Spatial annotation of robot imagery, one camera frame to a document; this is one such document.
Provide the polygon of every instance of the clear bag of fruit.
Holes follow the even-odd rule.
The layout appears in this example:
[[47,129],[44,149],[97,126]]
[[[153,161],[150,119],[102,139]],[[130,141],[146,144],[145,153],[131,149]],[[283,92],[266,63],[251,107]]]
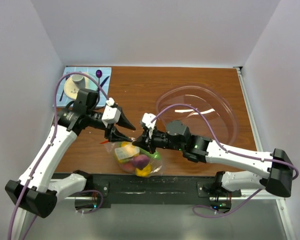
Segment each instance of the clear bag of fruit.
[[133,146],[130,142],[108,142],[105,148],[110,153],[122,170],[127,173],[147,178],[163,174],[163,162],[156,151],[151,154],[148,151]]

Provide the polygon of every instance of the wooden table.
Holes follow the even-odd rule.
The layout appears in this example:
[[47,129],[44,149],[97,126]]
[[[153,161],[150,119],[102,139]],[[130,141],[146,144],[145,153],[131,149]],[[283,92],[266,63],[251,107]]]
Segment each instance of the wooden table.
[[[233,146],[256,150],[254,138],[247,114],[240,82],[236,69],[230,68],[184,68],[184,67],[113,67],[109,96],[123,108],[127,118],[137,127],[137,131],[119,127],[130,137],[142,133],[140,120],[143,114],[155,111],[155,101],[163,92],[177,85],[202,83],[223,96],[234,110],[239,122],[239,134]],[[164,131],[161,122],[158,129]],[[105,150],[104,132],[87,128],[65,153],[56,172],[72,172],[80,169],[88,173],[123,174],[116,161]],[[234,171],[239,169],[221,165],[193,163],[182,157],[178,151],[159,149],[164,159],[166,175],[213,176],[217,171]]]

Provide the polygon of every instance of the white cup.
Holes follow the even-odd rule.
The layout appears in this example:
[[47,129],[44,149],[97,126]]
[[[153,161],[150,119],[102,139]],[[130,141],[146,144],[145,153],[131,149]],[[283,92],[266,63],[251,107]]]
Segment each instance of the white cup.
[[85,79],[84,76],[79,74],[72,75],[72,81],[77,86],[78,89],[84,89],[85,88]]

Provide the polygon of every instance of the clear plastic bowl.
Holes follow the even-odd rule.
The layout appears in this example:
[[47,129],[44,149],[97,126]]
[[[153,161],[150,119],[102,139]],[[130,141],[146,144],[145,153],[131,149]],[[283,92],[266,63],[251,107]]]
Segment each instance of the clear plastic bowl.
[[[197,108],[208,120],[220,142],[231,145],[238,134],[238,121],[228,102],[210,88],[201,84],[179,86],[162,94],[156,100],[159,113],[172,104],[188,104]],[[176,106],[170,108],[159,119],[164,125],[180,120],[190,128],[192,134],[212,138],[206,123],[192,109]]]

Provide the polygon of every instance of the gray wall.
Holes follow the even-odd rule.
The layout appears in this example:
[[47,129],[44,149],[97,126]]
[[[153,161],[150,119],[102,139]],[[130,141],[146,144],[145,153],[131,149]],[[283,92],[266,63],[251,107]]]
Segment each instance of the gray wall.
[[62,64],[29,0],[0,0],[0,240],[13,204],[4,191],[37,154]]
[[[264,149],[300,170],[300,0],[281,0],[243,70]],[[300,239],[300,177],[287,205]]]
[[233,67],[279,0],[32,0],[64,64]]

